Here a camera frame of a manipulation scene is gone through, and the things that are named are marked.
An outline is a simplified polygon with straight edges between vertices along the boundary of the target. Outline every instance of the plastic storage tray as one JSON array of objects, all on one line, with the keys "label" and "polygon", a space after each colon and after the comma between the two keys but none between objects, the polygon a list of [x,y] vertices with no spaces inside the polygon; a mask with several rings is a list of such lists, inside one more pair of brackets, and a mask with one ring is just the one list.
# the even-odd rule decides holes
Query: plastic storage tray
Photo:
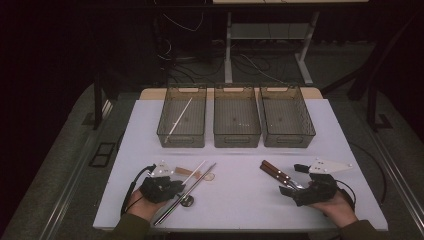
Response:
[{"label": "plastic storage tray", "polygon": [[164,148],[205,146],[206,84],[169,84],[157,129]]},{"label": "plastic storage tray", "polygon": [[213,131],[217,148],[258,146],[261,126],[253,84],[215,85]]},{"label": "plastic storage tray", "polygon": [[265,147],[309,146],[315,129],[299,86],[261,84],[259,109]]}]

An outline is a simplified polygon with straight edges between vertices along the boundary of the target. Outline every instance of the metal rod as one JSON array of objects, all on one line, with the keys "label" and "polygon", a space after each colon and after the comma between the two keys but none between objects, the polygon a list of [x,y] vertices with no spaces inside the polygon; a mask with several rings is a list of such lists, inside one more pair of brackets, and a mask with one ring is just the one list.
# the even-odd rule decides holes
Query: metal rod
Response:
[{"label": "metal rod", "polygon": [[158,225],[159,223],[163,223],[165,219],[171,215],[171,213],[175,210],[175,208],[178,206],[178,204],[181,203],[181,201],[187,197],[193,189],[203,180],[203,178],[212,170],[213,167],[215,167],[216,163],[212,164],[208,170],[191,186],[186,193],[184,193],[181,197],[179,197],[163,214],[159,217],[158,220],[154,222],[154,225]]},{"label": "metal rod", "polygon": [[169,136],[171,136],[171,134],[174,132],[175,127],[177,127],[178,123],[180,122],[181,117],[184,115],[185,111],[187,110],[188,105],[190,105],[191,100],[193,100],[193,97],[190,98],[190,100],[188,101],[187,105],[185,106],[185,108],[181,112],[180,116],[178,117],[177,121],[175,122],[174,126],[172,127],[171,131],[169,132],[168,136],[166,137],[165,143],[168,142]]}]

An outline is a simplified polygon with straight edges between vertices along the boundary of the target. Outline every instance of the metal frame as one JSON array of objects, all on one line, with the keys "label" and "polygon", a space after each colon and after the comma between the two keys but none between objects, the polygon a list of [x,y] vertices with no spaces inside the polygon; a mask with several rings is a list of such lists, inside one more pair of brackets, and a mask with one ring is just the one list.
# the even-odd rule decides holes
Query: metal frame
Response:
[{"label": "metal frame", "polygon": [[[296,59],[296,63],[299,67],[300,73],[302,75],[302,78],[305,82],[306,85],[312,85],[313,81],[311,78],[311,75],[309,74],[309,70],[306,67],[306,63],[305,63],[305,57],[306,57],[306,53],[308,51],[309,45],[311,43],[312,40],[312,36],[314,34],[315,31],[315,26],[316,23],[318,21],[318,17],[319,17],[319,12],[316,11],[313,13],[311,21],[309,23],[308,29],[306,30],[306,34],[303,42],[303,46],[302,49],[300,50],[300,52],[295,53],[295,59]],[[226,39],[226,55],[225,55],[225,82],[226,83],[232,83],[233,82],[233,76],[232,76],[232,66],[231,66],[231,39],[232,39],[232,35],[231,35],[231,31],[232,31],[232,22],[231,22],[231,12],[228,12],[227,15],[227,39]]]}]

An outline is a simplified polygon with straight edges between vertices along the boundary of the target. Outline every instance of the wire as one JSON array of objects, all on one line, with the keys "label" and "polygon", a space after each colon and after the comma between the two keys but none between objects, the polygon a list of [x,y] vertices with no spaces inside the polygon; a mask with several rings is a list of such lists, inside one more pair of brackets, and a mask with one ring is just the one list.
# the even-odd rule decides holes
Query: wire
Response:
[{"label": "wire", "polygon": [[221,70],[222,65],[224,65],[224,59],[222,59],[222,61],[220,62],[219,66],[218,66],[218,69],[216,69],[215,71],[210,72],[210,73],[197,73],[197,72],[195,72],[195,71],[191,70],[191,69],[190,69],[190,68],[188,68],[188,67],[184,67],[184,66],[182,66],[181,64],[177,64],[177,65],[176,65],[176,67],[183,68],[183,69],[185,69],[185,70],[187,70],[187,71],[189,71],[189,72],[191,72],[191,73],[193,73],[193,74],[195,74],[195,75],[198,75],[198,76],[212,76],[212,75],[217,74],[217,73],[219,72],[219,70]]},{"label": "wire", "polygon": [[132,206],[134,206],[134,204],[136,204],[138,201],[140,201],[141,199],[143,199],[143,196],[141,196],[139,199],[135,200],[135,202],[131,203],[131,205],[129,205],[126,209],[125,212],[128,211],[128,209],[130,209]]},{"label": "wire", "polygon": [[191,32],[196,32],[199,28],[200,28],[200,26],[202,25],[202,23],[203,23],[203,12],[202,12],[202,16],[201,16],[201,18],[200,18],[200,22],[199,22],[199,24],[197,25],[197,27],[195,28],[195,29],[191,29],[191,28],[188,28],[188,27],[185,27],[185,26],[183,26],[183,25],[181,25],[181,24],[179,24],[179,23],[177,23],[175,20],[173,20],[172,18],[170,18],[170,17],[168,17],[168,15],[166,15],[166,14],[162,14],[166,19],[168,19],[170,22],[172,22],[173,24],[175,24],[175,25],[177,25],[178,27],[180,27],[180,28],[182,28],[182,29],[185,29],[185,30],[187,30],[187,31],[191,31]]},{"label": "wire", "polygon": [[380,199],[380,206],[383,206],[383,203],[386,200],[386,195],[387,195],[387,180],[386,180],[386,175],[384,174],[383,168],[381,167],[380,163],[378,163],[377,159],[373,155],[371,155],[371,153],[369,153],[367,150],[365,150],[364,148],[362,148],[361,146],[353,142],[348,141],[348,143],[362,150],[366,155],[368,155],[374,161],[374,163],[377,165],[378,169],[380,170],[381,177],[383,178],[383,193]]},{"label": "wire", "polygon": [[173,68],[173,69],[171,69],[171,70],[184,74],[184,75],[185,75],[186,77],[188,77],[188,78],[189,78],[189,79],[190,79],[193,83],[195,83],[194,78],[193,78],[192,76],[190,76],[188,73],[186,73],[186,72],[184,72],[184,71],[181,71],[181,70],[178,70],[178,69],[175,69],[175,68]]},{"label": "wire", "polygon": [[268,77],[268,78],[270,78],[270,79],[273,79],[273,80],[275,80],[275,81],[278,81],[278,82],[280,82],[280,83],[284,83],[283,81],[281,81],[281,80],[279,80],[279,79],[276,79],[276,78],[274,78],[274,77],[271,77],[271,76],[269,76],[268,74],[266,74],[266,73],[264,73],[262,70],[260,70],[256,65],[255,65],[255,63],[252,61],[252,60],[250,60],[246,55],[244,55],[244,54],[240,54],[240,56],[242,56],[242,57],[244,57],[244,58],[246,58],[257,70],[258,70],[258,72],[260,72],[260,73],[262,73],[262,75],[264,75],[265,77]]},{"label": "wire", "polygon": [[356,194],[353,191],[353,189],[351,187],[349,187],[349,185],[347,185],[346,183],[344,183],[340,180],[336,180],[336,182],[341,183],[341,184],[345,185],[347,188],[349,188],[349,190],[352,192],[352,195],[353,195],[353,206],[355,206],[356,205]]},{"label": "wire", "polygon": [[150,172],[152,172],[155,168],[156,168],[156,165],[155,164],[153,164],[152,166],[145,167],[134,178],[134,181],[130,184],[130,187],[128,188],[127,194],[125,195],[124,202],[122,203],[121,216],[124,215],[124,213],[126,213],[126,211],[127,211],[127,207],[126,207],[127,206],[127,203],[130,200],[131,194],[133,193],[133,190],[135,188],[135,185],[137,184],[137,181],[140,178],[141,174],[143,174],[147,170],[149,170]]}]

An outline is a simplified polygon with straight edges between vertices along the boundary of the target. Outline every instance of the white table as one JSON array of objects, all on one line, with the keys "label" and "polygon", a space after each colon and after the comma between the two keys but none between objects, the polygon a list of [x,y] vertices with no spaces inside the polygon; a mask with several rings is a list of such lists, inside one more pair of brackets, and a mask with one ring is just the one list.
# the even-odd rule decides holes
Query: white table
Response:
[{"label": "white table", "polygon": [[299,183],[307,185],[309,176],[295,172],[293,165],[309,165],[320,158],[354,166],[352,170],[332,175],[354,189],[358,217],[370,220],[378,230],[387,230],[387,222],[329,102],[324,99],[305,101],[317,133],[307,149],[265,148],[262,138],[258,148],[215,148],[212,100],[207,101],[205,147],[165,149],[156,135],[163,100],[137,101],[93,226],[105,230],[116,226],[128,187],[144,167],[164,160],[170,168],[194,169],[206,160],[203,171],[217,163],[212,171],[215,179],[201,182],[194,189],[195,204],[192,207],[177,207],[164,223],[153,230],[311,232],[332,229],[335,226],[319,211],[306,206],[297,207],[291,198],[282,196],[279,182],[259,169],[262,160],[266,159]]}]

